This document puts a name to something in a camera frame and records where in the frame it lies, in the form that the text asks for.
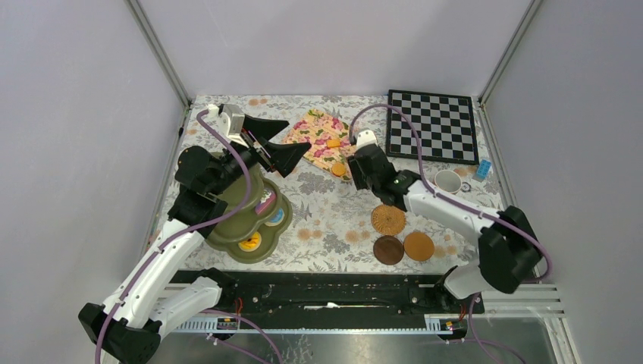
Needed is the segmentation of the woven rattan coaster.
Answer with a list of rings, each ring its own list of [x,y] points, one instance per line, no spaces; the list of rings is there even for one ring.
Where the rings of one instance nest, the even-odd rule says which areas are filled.
[[[405,213],[397,207],[380,205],[372,210],[372,227],[383,235],[397,235],[406,226]]]

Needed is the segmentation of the blue donut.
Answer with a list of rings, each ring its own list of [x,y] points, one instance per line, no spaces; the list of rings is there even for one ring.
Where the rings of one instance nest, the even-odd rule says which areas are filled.
[[[270,220],[265,222],[266,226],[273,227],[279,225],[285,219],[285,212],[283,208],[279,208]]]

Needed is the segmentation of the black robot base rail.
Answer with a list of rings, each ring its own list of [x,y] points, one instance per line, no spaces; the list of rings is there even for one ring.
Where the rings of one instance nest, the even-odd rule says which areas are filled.
[[[173,284],[211,278],[223,292],[215,309],[265,330],[415,331],[426,316],[463,322],[485,310],[481,297],[453,298],[438,275],[180,270]]]

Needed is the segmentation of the dark brown wooden coaster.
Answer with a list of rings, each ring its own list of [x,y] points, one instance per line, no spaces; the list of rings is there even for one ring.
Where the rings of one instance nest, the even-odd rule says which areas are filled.
[[[381,236],[373,244],[375,258],[384,265],[396,265],[404,253],[403,244],[395,236]]]

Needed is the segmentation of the round waffle biscuit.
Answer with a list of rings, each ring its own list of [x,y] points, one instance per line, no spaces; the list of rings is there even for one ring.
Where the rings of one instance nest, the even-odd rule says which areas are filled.
[[[347,168],[344,163],[337,162],[331,166],[331,173],[334,176],[342,177],[347,173]]]

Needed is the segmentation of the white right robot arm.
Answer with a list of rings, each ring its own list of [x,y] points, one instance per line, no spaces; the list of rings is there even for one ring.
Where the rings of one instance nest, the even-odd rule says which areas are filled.
[[[547,253],[522,211],[477,206],[430,184],[423,170],[397,170],[376,143],[358,146],[346,159],[356,189],[384,204],[436,221],[478,244],[478,259],[441,278],[434,295],[439,309],[454,312],[465,298],[486,290],[511,294],[528,280]]]

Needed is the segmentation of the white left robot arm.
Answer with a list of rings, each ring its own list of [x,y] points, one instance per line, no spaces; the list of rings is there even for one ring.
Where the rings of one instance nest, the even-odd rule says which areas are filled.
[[[238,251],[241,242],[285,207],[279,192],[267,198],[262,172],[287,176],[309,144],[273,142],[287,121],[255,118],[229,105],[213,113],[217,123],[210,131],[223,150],[191,146],[182,151],[174,176],[179,193],[156,240],[113,293],[80,311],[97,363],[148,362],[164,337],[195,314],[212,307],[229,310],[235,292],[227,277],[198,277],[167,299],[161,293],[202,243]]]

